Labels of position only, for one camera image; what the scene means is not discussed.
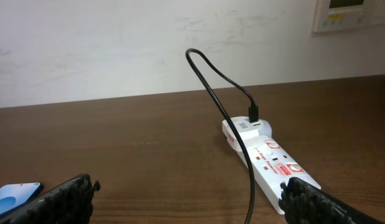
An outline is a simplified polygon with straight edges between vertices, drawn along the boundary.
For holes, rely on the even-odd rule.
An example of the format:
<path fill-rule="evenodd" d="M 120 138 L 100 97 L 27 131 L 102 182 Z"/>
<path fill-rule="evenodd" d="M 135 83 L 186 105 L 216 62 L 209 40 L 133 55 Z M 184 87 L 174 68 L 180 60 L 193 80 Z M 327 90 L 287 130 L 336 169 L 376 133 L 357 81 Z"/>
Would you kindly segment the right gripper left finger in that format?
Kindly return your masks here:
<path fill-rule="evenodd" d="M 79 174 L 0 215 L 0 224 L 89 224 L 99 181 Z"/>

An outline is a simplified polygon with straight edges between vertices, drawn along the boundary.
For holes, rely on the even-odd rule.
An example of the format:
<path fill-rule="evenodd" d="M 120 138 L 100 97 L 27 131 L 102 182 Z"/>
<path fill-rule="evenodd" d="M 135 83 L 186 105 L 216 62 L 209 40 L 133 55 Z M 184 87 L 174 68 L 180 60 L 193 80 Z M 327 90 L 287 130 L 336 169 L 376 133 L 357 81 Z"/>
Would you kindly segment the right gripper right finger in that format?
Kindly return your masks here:
<path fill-rule="evenodd" d="M 280 187 L 278 205 L 288 224 L 382 224 L 298 177 Z"/>

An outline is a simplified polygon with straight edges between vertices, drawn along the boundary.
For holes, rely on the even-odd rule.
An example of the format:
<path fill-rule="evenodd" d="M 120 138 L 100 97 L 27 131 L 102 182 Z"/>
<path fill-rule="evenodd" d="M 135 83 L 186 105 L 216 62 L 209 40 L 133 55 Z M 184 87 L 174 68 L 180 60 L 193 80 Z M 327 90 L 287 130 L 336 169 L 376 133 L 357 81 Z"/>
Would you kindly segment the blue Galaxy smartphone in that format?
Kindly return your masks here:
<path fill-rule="evenodd" d="M 43 188 L 40 182 L 3 185 L 0 188 L 0 215 L 39 195 Z"/>

